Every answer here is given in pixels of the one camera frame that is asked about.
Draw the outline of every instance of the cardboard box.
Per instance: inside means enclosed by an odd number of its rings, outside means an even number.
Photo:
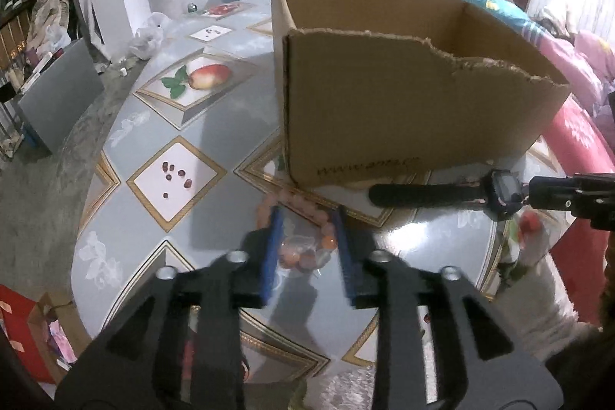
[[[302,186],[521,156],[569,94],[462,0],[272,0],[290,177]]]
[[[64,330],[76,357],[81,356],[81,353],[90,344],[91,338],[86,332],[70,296],[63,292],[46,292],[43,294],[28,317],[28,327],[47,370],[49,370],[55,383],[58,384],[67,372],[58,365],[58,357],[44,340],[43,332],[44,329],[47,329],[47,318],[50,314],[55,314],[60,321],[60,326]]]

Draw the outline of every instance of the gray floor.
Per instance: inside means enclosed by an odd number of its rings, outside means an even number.
[[[38,299],[70,292],[79,219],[98,154],[145,62],[127,77],[107,71],[105,93],[81,116],[61,153],[27,143],[0,177],[0,284]]]

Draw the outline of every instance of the screw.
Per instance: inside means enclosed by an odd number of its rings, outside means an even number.
[[[159,280],[173,280],[177,275],[177,270],[172,266],[163,266],[156,272],[156,278]]]
[[[457,281],[461,278],[461,272],[459,271],[459,268],[456,268],[455,266],[446,266],[442,268],[440,274],[445,280],[448,281]]]
[[[244,251],[231,251],[226,255],[228,262],[240,264],[248,261],[248,253]]]
[[[390,260],[391,260],[391,254],[382,249],[373,251],[370,254],[370,261],[373,261],[373,262],[389,262]]]

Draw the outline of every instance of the open cardboard box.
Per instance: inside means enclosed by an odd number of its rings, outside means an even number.
[[[521,156],[569,94],[462,0],[272,0],[284,155],[302,186]]]
[[[44,329],[47,329],[46,318],[52,310],[60,321],[60,326],[64,330],[76,357],[81,356],[81,353],[90,344],[91,338],[85,330],[70,296],[56,291],[46,292],[42,295],[28,317],[28,327],[49,374],[58,384],[67,374],[67,371],[58,365],[58,357],[45,343],[43,334]]]

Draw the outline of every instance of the small display screen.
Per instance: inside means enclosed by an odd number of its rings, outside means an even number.
[[[493,176],[493,187],[496,195],[505,204],[519,202],[519,197],[523,197],[522,187],[517,178],[510,173],[496,173]]]

